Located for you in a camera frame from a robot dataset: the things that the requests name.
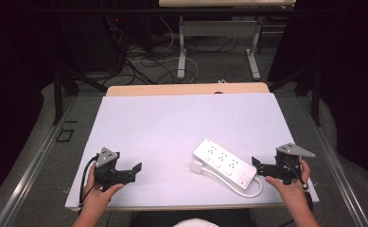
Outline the person's right hand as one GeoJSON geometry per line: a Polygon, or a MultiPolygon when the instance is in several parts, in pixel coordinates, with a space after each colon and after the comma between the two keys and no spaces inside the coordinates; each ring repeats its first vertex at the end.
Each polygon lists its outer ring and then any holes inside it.
{"type": "Polygon", "coordinates": [[[308,208],[303,184],[299,180],[294,180],[291,184],[284,185],[272,176],[267,176],[265,181],[279,192],[282,201],[288,209],[308,208]]]}

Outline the aluminium floor rail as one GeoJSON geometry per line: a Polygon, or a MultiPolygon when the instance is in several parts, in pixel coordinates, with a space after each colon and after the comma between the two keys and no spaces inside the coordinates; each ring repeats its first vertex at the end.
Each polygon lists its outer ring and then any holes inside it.
{"type": "Polygon", "coordinates": [[[368,227],[368,218],[364,214],[364,211],[361,208],[358,199],[356,198],[356,194],[344,174],[342,164],[337,154],[329,145],[326,137],[324,136],[323,130],[315,123],[314,119],[312,118],[311,108],[308,106],[307,99],[305,97],[299,97],[298,102],[307,117],[309,125],[314,130],[320,144],[323,147],[323,156],[325,162],[328,165],[330,173],[333,176],[336,186],[340,191],[342,199],[352,220],[354,221],[356,227],[368,227]]]}
{"type": "Polygon", "coordinates": [[[61,107],[60,120],[53,124],[55,108],[53,101],[45,101],[39,119],[18,157],[12,172],[0,188],[0,227],[10,227],[21,208],[30,188],[38,177],[61,124],[76,103],[75,97],[67,97],[61,107]]]}

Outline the white table mat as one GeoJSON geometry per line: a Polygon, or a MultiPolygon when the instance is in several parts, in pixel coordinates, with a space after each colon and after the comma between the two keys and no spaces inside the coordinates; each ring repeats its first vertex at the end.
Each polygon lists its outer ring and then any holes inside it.
{"type": "Polygon", "coordinates": [[[208,173],[195,173],[192,155],[209,138],[246,162],[274,161],[277,147],[292,140],[271,93],[198,96],[105,96],[81,161],[103,148],[120,153],[117,166],[142,164],[134,183],[118,191],[116,211],[218,209],[274,206],[279,193],[263,181],[243,195],[208,173]]]}

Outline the dark computer tower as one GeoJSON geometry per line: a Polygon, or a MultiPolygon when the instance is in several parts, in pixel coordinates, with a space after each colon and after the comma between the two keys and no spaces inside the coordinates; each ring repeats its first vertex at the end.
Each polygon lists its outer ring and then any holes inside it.
{"type": "Polygon", "coordinates": [[[81,71],[122,71],[127,36],[110,18],[68,16],[61,18],[60,23],[81,71]]]}

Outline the person's white clothing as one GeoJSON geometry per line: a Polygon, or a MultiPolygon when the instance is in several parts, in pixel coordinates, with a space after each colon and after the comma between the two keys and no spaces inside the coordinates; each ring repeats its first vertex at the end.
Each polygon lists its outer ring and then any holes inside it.
{"type": "Polygon", "coordinates": [[[172,227],[219,227],[217,224],[201,218],[182,220],[172,227]]]}

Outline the person's left hand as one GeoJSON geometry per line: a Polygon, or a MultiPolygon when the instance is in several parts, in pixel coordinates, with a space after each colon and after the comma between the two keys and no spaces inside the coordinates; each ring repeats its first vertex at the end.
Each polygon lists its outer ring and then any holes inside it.
{"type": "Polygon", "coordinates": [[[92,164],[89,170],[87,183],[83,188],[83,205],[80,212],[81,217],[98,218],[105,211],[112,196],[122,189],[122,183],[115,184],[107,189],[105,192],[101,191],[101,185],[95,181],[95,167],[92,164]]]}

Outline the white-legged desk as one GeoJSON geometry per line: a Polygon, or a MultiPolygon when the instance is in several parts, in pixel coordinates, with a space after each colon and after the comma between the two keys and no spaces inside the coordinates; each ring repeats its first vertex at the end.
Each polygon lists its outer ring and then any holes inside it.
{"type": "MultiPolygon", "coordinates": [[[[159,0],[159,6],[163,8],[177,9],[282,9],[293,6],[296,0],[159,0]]],[[[226,20],[206,19],[205,21],[187,20],[179,17],[179,43],[180,56],[178,61],[177,79],[185,77],[186,47],[185,38],[189,36],[203,37],[250,37],[252,45],[246,50],[246,56],[254,80],[260,80],[261,76],[254,57],[261,28],[263,16],[255,16],[253,20],[226,20]]]]}

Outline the white power strip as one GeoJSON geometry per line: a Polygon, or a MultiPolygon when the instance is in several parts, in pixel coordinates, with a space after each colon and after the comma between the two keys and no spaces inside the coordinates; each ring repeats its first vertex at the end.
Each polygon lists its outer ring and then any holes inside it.
{"type": "Polygon", "coordinates": [[[195,158],[235,186],[246,190],[256,168],[210,139],[204,139],[193,151],[195,158]]]}

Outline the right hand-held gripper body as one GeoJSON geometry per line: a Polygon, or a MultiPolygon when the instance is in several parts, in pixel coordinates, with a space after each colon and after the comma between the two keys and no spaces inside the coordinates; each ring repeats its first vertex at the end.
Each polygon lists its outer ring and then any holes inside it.
{"type": "Polygon", "coordinates": [[[305,184],[301,177],[301,157],[314,158],[315,154],[293,143],[287,143],[276,148],[275,164],[264,165],[263,168],[267,176],[281,180],[284,185],[291,184],[293,179],[305,184]]]}

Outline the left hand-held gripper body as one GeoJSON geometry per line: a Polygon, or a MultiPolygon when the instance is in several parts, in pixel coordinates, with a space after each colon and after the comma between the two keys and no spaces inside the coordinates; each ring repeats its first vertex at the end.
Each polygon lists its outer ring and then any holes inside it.
{"type": "Polygon", "coordinates": [[[115,168],[119,157],[119,152],[113,152],[108,148],[103,148],[98,155],[95,167],[95,181],[102,186],[103,191],[115,184],[124,184],[130,175],[136,176],[132,169],[117,170],[115,168]]]}

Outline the black metal stand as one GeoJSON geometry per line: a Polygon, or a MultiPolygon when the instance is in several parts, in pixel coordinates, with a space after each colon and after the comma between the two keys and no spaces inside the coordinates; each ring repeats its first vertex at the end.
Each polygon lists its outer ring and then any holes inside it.
{"type": "Polygon", "coordinates": [[[107,91],[107,88],[104,85],[101,85],[93,79],[90,79],[63,61],[57,61],[52,69],[55,100],[54,125],[57,125],[63,116],[62,91],[65,91],[70,96],[77,96],[79,94],[79,87],[76,83],[76,80],[81,80],[86,84],[98,89],[100,92],[107,91]]]}
{"type": "Polygon", "coordinates": [[[311,104],[310,104],[310,115],[314,120],[315,124],[320,127],[320,96],[321,96],[321,80],[322,80],[322,68],[318,66],[305,66],[293,74],[290,74],[283,79],[269,85],[269,90],[274,92],[281,88],[285,84],[295,79],[301,81],[295,87],[294,93],[297,96],[306,96],[309,91],[312,92],[311,104]]]}

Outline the black floor socket frame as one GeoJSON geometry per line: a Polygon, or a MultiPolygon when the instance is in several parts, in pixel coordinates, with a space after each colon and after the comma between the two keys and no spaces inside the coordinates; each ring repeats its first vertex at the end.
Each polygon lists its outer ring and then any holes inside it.
{"type": "Polygon", "coordinates": [[[57,143],[68,143],[74,134],[74,130],[62,128],[56,137],[57,143]]]}

